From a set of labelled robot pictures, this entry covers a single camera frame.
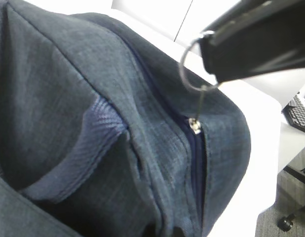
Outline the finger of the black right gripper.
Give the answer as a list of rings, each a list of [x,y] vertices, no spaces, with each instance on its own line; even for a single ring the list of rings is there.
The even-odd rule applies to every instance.
[[[200,41],[203,65],[218,82],[305,68],[305,29],[258,27],[218,43],[218,33]]]
[[[305,0],[242,0],[202,33],[214,35],[217,38],[215,44],[219,45],[246,28],[300,6],[305,7]]]

